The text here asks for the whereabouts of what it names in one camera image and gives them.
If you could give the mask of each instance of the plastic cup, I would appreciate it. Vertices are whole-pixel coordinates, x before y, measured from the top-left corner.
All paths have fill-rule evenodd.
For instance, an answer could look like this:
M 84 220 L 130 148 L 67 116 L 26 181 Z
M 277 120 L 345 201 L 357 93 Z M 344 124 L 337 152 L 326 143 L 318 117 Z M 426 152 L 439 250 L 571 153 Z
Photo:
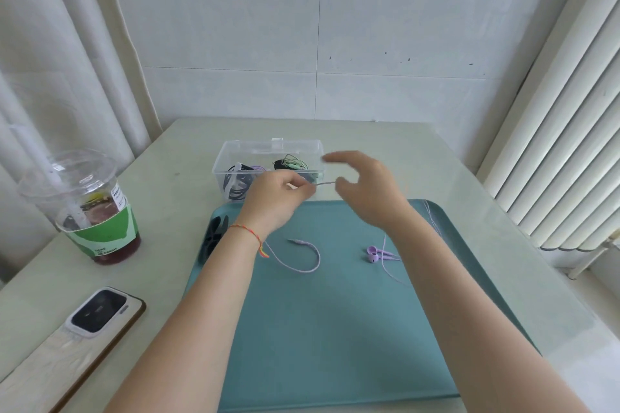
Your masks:
M 41 169 L 30 170 L 19 182 L 19 193 L 95 263 L 110 265 L 133 255 L 142 240 L 114 160 L 91 149 L 48 160 L 53 179 Z

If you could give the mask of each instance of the white table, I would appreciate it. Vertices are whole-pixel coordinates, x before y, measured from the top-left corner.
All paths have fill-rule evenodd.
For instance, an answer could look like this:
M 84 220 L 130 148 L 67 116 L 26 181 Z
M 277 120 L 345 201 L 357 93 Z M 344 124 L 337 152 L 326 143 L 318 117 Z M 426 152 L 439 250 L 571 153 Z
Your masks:
M 360 149 L 394 172 L 409 198 L 443 207 L 536 346 L 596 413 L 620 405 L 620 342 L 550 268 L 476 178 L 427 124 L 193 118 L 176 121 L 120 177 L 143 243 L 127 261 L 98 266 L 58 236 L 0 291 L 0 378 L 94 290 L 144 299 L 146 313 L 66 406 L 95 413 L 181 299 L 212 211 L 223 201 L 211 175 L 225 140 L 321 139 L 326 151 Z M 326 180 L 343 166 L 329 166 Z M 323 186 L 317 199 L 338 199 Z M 459 399 L 321 411 L 462 412 Z

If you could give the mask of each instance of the black scissors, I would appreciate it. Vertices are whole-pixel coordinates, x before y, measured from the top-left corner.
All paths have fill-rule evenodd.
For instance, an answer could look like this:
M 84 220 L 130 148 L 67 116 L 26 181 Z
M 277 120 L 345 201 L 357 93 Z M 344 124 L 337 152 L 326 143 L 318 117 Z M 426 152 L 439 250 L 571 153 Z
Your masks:
M 198 263 L 204 265 L 206 260 L 211 256 L 213 250 L 220 242 L 222 236 L 228 229 L 228 216 L 224 216 L 224 221 L 220 216 L 214 217 L 206 228 L 205 239 L 202 242 L 200 251 L 198 252 Z

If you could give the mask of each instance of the tile grout line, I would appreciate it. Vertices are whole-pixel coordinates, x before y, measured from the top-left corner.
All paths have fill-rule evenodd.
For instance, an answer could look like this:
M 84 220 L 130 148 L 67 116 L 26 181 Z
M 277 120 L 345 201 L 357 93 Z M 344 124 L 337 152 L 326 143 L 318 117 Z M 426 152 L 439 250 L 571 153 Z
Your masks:
M 316 119 L 316 91 L 319 84 L 319 40 L 321 33 L 321 0 L 319 0 L 319 14 L 316 27 L 316 72 L 314 73 L 314 119 Z
M 260 70 L 260 69 L 219 69 L 219 68 L 205 68 L 205 67 L 171 67 L 164 65 L 143 65 L 142 68 L 147 69 L 184 69 L 184 70 L 215 70 L 215 71 L 230 71 L 230 72 L 266 72 L 274 74 L 322 74 L 322 75 L 361 75 L 361 76 L 375 76 L 375 77 L 410 77 L 410 78 L 436 78 L 436 79 L 452 79 L 452 80 L 505 80 L 502 77 L 437 77 L 431 75 L 395 75 L 395 74 L 360 74 L 353 72 L 297 72 L 294 70 Z

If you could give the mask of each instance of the forearm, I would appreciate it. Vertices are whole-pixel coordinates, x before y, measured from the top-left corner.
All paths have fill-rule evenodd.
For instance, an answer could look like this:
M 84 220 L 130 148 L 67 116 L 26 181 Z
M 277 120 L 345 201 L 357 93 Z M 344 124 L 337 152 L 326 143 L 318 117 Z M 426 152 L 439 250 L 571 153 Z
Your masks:
M 216 412 L 259 243 L 230 228 L 106 412 Z
M 388 234 L 468 411 L 588 411 L 418 213 Z

